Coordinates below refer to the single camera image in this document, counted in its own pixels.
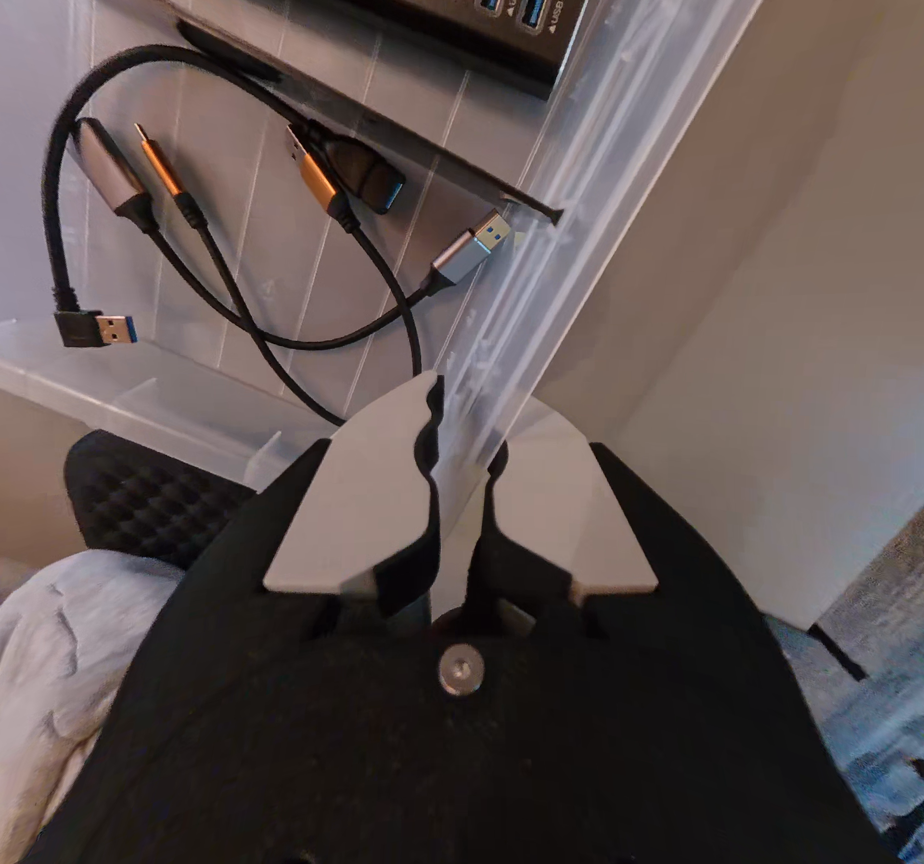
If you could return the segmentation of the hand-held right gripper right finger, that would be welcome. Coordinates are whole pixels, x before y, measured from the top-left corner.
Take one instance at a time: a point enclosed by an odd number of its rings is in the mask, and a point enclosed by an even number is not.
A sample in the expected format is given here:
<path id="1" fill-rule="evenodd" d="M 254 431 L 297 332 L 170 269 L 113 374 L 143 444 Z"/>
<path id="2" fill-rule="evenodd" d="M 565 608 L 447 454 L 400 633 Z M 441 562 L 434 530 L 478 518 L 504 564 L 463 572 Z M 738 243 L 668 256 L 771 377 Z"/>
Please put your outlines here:
<path id="1" fill-rule="evenodd" d="M 505 602 L 538 617 L 553 604 L 658 584 L 588 439 L 528 401 L 489 466 L 468 613 L 490 616 Z"/>

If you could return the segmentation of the person's light grey clothing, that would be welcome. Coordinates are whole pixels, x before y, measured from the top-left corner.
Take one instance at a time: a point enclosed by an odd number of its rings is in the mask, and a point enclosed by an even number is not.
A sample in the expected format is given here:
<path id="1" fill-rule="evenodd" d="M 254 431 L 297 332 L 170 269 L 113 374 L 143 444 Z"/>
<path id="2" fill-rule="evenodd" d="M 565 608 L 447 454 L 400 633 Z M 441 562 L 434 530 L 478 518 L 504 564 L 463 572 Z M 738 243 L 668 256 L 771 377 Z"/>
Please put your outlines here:
<path id="1" fill-rule="evenodd" d="M 1 607 L 1 861 L 17 862 L 86 764 L 128 668 L 185 571 L 86 550 Z"/>

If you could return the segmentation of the black textured seat cushion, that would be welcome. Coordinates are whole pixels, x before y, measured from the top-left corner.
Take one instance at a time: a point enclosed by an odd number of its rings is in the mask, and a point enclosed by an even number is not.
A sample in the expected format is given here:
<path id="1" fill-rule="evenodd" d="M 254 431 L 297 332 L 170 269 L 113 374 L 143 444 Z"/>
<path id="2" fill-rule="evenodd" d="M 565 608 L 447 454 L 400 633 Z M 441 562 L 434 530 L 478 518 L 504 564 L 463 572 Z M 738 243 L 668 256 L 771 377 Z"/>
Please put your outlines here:
<path id="1" fill-rule="evenodd" d="M 256 495 L 102 430 L 71 446 L 63 478 L 86 549 L 156 559 L 183 571 Z"/>

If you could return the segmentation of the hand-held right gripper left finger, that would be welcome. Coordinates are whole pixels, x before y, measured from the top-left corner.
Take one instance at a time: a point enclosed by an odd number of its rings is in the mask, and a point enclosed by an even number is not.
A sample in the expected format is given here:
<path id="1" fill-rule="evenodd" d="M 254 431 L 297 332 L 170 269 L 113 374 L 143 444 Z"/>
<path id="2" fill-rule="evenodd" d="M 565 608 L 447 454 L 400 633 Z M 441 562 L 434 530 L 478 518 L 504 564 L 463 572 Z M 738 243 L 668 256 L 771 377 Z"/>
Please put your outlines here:
<path id="1" fill-rule="evenodd" d="M 263 577 L 267 591 L 374 601 L 383 616 L 428 596 L 440 567 L 443 405 L 444 378 L 426 371 L 334 433 Z"/>

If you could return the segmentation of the clear plastic bin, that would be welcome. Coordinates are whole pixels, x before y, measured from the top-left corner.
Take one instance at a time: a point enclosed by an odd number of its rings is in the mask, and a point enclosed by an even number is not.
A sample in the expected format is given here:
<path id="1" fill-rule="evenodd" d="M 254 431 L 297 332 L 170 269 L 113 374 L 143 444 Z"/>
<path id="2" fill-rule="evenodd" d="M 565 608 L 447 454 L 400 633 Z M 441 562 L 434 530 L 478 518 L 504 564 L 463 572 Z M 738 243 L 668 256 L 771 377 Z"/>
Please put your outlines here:
<path id="1" fill-rule="evenodd" d="M 265 487 L 325 424 L 208 309 L 69 156 L 63 243 L 89 309 L 139 342 L 64 348 L 40 219 L 65 96 L 189 21 L 279 69 L 308 117 L 408 175 L 387 216 L 357 209 L 402 285 L 492 206 L 514 235 L 423 301 L 423 364 L 445 376 L 442 483 L 486 466 L 616 253 L 762 0 L 590 0 L 548 103 L 319 0 L 2 0 L 2 391 Z"/>

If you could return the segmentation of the black cable orange plugs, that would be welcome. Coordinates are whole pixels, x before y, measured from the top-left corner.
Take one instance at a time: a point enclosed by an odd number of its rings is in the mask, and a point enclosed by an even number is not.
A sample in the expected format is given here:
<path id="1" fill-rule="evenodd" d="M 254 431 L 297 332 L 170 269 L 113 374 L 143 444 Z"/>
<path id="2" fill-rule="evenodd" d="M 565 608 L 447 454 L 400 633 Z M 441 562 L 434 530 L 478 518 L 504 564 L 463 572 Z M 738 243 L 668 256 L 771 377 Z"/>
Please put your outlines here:
<path id="1" fill-rule="evenodd" d="M 328 424 L 336 428 L 343 426 L 346 422 L 345 419 L 336 415 L 315 400 L 293 377 L 291 377 L 289 372 L 274 355 L 271 347 L 279 346 L 279 342 L 271 341 L 269 334 L 262 330 L 255 321 L 237 285 L 235 276 L 230 270 L 230 267 L 225 261 L 225 257 L 214 239 L 209 228 L 209 223 L 199 203 L 192 197 L 189 189 L 181 181 L 179 173 L 175 170 L 173 165 L 170 164 L 160 144 L 147 134 L 141 124 L 136 123 L 134 126 L 141 138 L 141 147 L 145 157 L 166 188 L 170 197 L 173 199 L 189 228 L 199 236 L 214 268 L 219 274 L 225 291 L 233 303 L 234 309 L 229 309 L 209 291 L 196 274 L 182 259 L 180 259 L 179 255 L 171 247 L 167 238 L 162 234 L 159 228 L 155 228 L 148 234 L 148 238 L 158 248 L 163 258 L 179 275 L 182 281 L 199 299 L 213 311 L 217 312 L 227 323 L 235 325 L 239 330 L 244 331 L 249 336 L 260 356 L 283 384 L 283 387 L 287 388 L 298 401 Z M 335 182 L 334 172 L 331 171 L 320 158 L 316 157 L 313 152 L 305 147 L 293 127 L 289 127 L 288 131 L 294 141 L 295 162 L 299 174 L 309 193 L 319 203 L 321 208 L 326 211 L 328 216 L 338 223 L 348 235 L 353 237 L 360 249 L 372 262 L 377 272 L 385 281 L 389 293 L 395 301 L 399 319 L 405 327 L 410 345 L 412 375 L 418 376 L 422 374 L 421 339 L 411 309 L 409 297 L 399 285 L 397 277 L 380 251 L 363 232 L 357 216 L 352 211 L 350 199 L 346 191 Z"/>

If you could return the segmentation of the black table leg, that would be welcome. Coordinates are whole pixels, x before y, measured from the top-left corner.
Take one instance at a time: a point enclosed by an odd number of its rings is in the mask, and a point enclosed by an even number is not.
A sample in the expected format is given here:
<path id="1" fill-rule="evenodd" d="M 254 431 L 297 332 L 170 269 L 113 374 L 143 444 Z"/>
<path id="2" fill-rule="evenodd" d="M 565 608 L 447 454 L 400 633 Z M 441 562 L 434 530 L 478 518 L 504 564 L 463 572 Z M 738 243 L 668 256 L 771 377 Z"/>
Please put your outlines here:
<path id="1" fill-rule="evenodd" d="M 855 682 L 861 683 L 868 679 L 869 675 L 863 666 L 849 656 L 841 645 L 818 623 L 808 628 L 807 635 L 817 641 Z"/>

